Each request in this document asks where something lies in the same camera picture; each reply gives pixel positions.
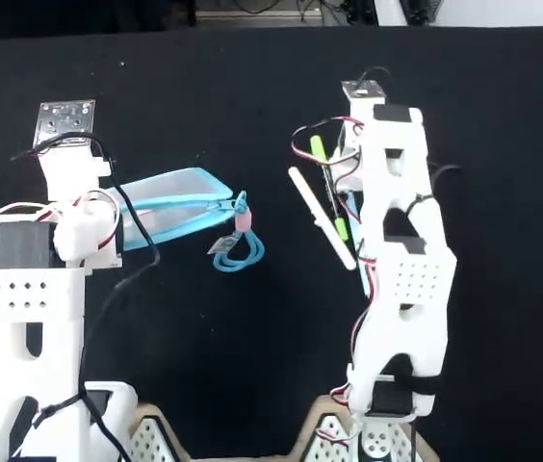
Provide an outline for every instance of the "black backdrop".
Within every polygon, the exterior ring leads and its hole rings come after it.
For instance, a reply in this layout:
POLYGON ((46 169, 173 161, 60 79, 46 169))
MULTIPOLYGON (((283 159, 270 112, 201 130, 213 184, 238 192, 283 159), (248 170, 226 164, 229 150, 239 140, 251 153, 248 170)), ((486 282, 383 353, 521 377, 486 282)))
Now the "black backdrop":
MULTIPOLYGON (((164 244, 90 346, 86 377, 134 385, 195 457, 288 451, 315 396, 343 382, 364 298, 289 183, 295 163, 320 172, 288 143, 344 113, 340 80, 373 64, 393 101, 423 110, 431 158, 464 167, 437 187, 459 266, 443 389, 419 428, 443 460, 543 457, 543 29, 0 41, 0 205, 43 199, 39 167, 9 158, 39 102, 80 98, 97 99, 124 181, 199 165, 248 191, 263 262, 214 271, 205 252, 225 228, 164 244)), ((90 280, 90 318, 118 278, 90 280)))

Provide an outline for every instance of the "small tag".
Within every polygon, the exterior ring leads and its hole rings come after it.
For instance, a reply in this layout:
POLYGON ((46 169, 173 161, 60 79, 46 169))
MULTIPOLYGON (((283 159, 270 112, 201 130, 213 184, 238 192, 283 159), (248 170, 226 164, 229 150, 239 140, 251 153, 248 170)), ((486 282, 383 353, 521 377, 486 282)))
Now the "small tag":
POLYGON ((214 253, 228 253, 235 246, 238 240, 239 238, 237 238, 234 234, 224 236, 223 238, 218 239, 214 245, 212 245, 212 248, 207 251, 207 254, 212 255, 214 253))

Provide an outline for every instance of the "pink tag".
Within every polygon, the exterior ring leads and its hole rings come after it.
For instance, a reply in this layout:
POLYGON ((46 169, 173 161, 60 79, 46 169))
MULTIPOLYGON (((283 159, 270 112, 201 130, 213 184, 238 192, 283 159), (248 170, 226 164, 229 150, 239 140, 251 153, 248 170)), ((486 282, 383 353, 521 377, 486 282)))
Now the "pink tag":
POLYGON ((235 230, 245 233, 252 227, 252 213, 248 207, 242 214, 235 214, 235 230))

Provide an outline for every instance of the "white stick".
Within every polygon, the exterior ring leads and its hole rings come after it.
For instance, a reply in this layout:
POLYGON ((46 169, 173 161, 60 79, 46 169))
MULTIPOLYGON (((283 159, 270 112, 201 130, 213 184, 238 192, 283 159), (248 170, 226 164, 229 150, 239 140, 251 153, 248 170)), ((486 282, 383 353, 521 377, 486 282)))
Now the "white stick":
POLYGON ((344 266, 347 268, 347 270, 354 270, 357 268, 357 264, 355 263, 355 259, 352 258, 349 248, 345 243, 342 242, 340 236, 338 236, 333 224, 331 224, 331 220, 323 210, 323 207, 321 207, 317 197, 314 195, 297 167, 289 168, 289 176, 293 180, 299 194, 301 194, 301 197, 303 197, 303 200, 310 209, 310 212, 312 212, 312 215, 314 215, 315 224, 321 227, 327 236, 329 243, 338 254, 338 257, 340 257, 340 260, 342 260, 344 266))

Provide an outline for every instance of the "blue cord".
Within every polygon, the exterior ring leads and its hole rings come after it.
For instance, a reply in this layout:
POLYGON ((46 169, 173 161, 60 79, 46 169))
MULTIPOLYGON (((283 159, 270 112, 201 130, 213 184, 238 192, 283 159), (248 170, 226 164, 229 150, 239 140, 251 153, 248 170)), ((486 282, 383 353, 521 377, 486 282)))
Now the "blue cord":
MULTIPOLYGON (((244 214, 248 208, 246 204, 246 192, 242 191, 235 199, 234 210, 236 214, 244 214)), ((214 268, 222 272, 237 272, 243 270, 245 267, 254 265, 255 263, 261 261, 265 255, 265 247, 263 243, 258 238, 254 231, 251 229, 243 232, 235 231, 233 237, 236 241, 246 236, 246 242, 250 247, 250 253, 244 258, 244 260, 233 260, 228 257, 228 252, 221 252, 214 255, 214 268)))

